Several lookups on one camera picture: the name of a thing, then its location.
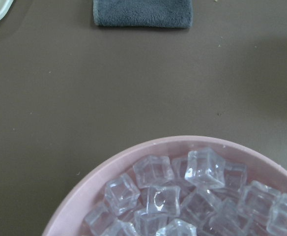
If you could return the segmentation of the clear ice cubes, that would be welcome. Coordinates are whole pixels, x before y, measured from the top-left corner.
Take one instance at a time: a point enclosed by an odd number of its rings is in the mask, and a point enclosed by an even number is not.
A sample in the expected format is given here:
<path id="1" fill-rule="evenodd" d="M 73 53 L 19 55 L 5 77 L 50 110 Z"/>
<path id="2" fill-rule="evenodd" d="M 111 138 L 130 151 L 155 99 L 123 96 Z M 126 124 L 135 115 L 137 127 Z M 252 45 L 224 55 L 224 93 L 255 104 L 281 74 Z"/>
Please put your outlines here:
<path id="1" fill-rule="evenodd" d="M 83 226 L 93 236 L 287 236 L 287 193 L 247 177 L 208 147 L 148 155 L 105 184 Z"/>

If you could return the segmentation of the pink bowl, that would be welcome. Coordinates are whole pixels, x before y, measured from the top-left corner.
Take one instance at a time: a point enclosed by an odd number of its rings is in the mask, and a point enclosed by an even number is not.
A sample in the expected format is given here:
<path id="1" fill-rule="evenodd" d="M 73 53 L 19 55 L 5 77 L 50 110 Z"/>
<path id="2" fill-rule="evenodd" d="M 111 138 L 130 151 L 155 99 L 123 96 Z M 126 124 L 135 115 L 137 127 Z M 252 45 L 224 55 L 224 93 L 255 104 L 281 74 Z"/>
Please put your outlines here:
<path id="1" fill-rule="evenodd" d="M 59 205 L 43 235 L 80 236 L 82 222 L 102 198 L 107 181 L 128 171 L 141 157 L 152 154 L 181 157 L 191 150 L 210 147 L 228 161 L 248 166 L 248 180 L 257 180 L 287 193 L 287 170 L 266 156 L 237 143 L 205 136 L 173 136 L 130 147 L 101 163 L 86 175 Z"/>

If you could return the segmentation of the grey folded cloth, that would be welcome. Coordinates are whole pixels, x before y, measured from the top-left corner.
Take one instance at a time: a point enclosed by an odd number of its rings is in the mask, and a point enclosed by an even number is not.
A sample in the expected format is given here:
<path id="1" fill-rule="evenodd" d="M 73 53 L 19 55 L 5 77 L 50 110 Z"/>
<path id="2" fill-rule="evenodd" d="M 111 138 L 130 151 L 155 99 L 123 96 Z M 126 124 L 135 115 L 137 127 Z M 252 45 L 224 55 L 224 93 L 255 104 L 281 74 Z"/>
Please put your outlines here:
<path id="1" fill-rule="evenodd" d="M 190 0 L 94 0 L 93 19 L 102 27 L 187 29 L 193 6 Z"/>

